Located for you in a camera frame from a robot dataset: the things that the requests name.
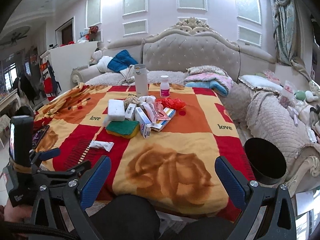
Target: crumpled red plastic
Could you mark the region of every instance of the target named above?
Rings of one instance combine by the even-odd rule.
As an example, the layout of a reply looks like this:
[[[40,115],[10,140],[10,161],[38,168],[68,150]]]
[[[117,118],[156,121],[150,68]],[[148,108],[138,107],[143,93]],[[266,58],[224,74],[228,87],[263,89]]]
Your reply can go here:
[[[179,98],[158,98],[156,102],[161,102],[163,107],[168,107],[174,110],[180,110],[186,106],[186,103]]]

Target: black pants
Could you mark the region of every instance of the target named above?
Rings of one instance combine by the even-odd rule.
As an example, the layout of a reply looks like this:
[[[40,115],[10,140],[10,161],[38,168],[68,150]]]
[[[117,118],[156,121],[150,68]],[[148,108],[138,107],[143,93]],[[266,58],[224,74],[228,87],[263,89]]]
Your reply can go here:
[[[155,240],[160,236],[155,209],[138,196],[118,196],[90,218],[106,240]],[[232,230],[230,221],[204,218],[185,226],[175,240],[223,240]]]

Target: pink packet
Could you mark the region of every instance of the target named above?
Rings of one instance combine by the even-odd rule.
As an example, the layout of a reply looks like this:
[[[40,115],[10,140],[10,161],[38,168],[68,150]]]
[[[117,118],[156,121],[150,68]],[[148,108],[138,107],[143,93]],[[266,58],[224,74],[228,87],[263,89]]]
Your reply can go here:
[[[167,116],[165,111],[163,111],[161,102],[143,103],[143,107],[147,111],[148,117],[152,123],[156,123],[157,120],[163,121],[171,119]]]

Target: quilted bedspread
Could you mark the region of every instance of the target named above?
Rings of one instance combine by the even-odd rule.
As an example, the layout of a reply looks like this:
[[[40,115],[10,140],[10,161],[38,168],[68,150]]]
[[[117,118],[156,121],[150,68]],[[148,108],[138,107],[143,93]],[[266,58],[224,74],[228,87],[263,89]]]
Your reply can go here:
[[[149,86],[149,95],[159,97],[159,85]],[[35,126],[50,128],[36,151],[59,147],[61,154],[44,165],[62,171],[101,155],[111,159],[111,172],[98,200],[135,194],[174,214],[217,214],[235,220],[239,214],[214,171],[215,159],[223,155],[247,179],[254,179],[232,120],[217,95],[209,89],[172,85],[171,98],[185,101],[183,110],[161,132],[144,139],[117,137],[101,127],[109,99],[135,95],[134,86],[80,84],[43,106]],[[89,148],[91,140],[114,142],[110,152]]]
[[[287,169],[291,168],[302,149],[312,147],[319,153],[320,145],[311,143],[306,126],[298,120],[295,127],[289,112],[280,105],[272,92],[257,92],[247,109],[246,121],[254,137],[272,142],[284,155]]]

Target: bottle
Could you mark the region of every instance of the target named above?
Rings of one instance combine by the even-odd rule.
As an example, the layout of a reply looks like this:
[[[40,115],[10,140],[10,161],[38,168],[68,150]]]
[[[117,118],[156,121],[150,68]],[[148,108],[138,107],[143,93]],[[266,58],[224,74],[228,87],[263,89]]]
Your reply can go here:
[[[137,97],[147,96],[149,93],[147,68],[145,64],[134,65],[134,81],[136,83]]]
[[[161,76],[161,84],[160,84],[160,96],[162,98],[167,98],[170,96],[170,86],[168,83],[168,76]]]

